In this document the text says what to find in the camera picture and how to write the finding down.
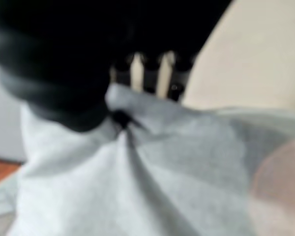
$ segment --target beige surface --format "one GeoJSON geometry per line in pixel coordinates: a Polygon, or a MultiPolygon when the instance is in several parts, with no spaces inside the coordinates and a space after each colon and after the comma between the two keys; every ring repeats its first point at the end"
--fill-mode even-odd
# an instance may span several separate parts
{"type": "MultiPolygon", "coordinates": [[[[161,74],[164,95],[167,65],[161,74]]],[[[236,0],[198,57],[184,103],[295,109],[295,0],[236,0]]]]}

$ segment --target white wall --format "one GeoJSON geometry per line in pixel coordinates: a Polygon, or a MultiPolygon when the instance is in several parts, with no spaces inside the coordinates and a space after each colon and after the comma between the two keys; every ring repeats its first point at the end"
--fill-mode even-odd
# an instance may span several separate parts
{"type": "Polygon", "coordinates": [[[19,103],[0,86],[0,158],[22,161],[19,103]]]}

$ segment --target wrinkled fabric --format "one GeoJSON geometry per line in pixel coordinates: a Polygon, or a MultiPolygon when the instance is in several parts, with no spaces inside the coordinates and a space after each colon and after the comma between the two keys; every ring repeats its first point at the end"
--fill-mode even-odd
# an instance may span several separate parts
{"type": "Polygon", "coordinates": [[[118,85],[106,100],[129,121],[82,134],[23,107],[28,162],[9,236],[293,235],[295,208],[263,197],[258,180],[272,186],[260,168],[282,147],[289,158],[295,135],[118,85]]]}

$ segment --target white cloth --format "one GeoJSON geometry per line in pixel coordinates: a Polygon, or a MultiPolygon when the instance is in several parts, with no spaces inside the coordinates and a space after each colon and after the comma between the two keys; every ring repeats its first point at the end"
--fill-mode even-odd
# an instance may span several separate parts
{"type": "Polygon", "coordinates": [[[252,180],[295,137],[117,85],[107,103],[130,117],[125,128],[107,118],[74,133],[24,107],[29,160],[9,236],[264,235],[249,212],[252,180]]]}

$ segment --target white fabric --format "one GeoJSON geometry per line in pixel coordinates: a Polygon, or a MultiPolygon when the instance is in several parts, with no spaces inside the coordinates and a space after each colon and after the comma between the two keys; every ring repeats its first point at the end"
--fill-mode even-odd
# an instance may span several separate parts
{"type": "Polygon", "coordinates": [[[252,179],[294,137],[122,86],[111,86],[107,103],[131,118],[124,129],[107,118],[74,133],[24,107],[29,161],[9,236],[264,235],[249,213],[252,179]]]}

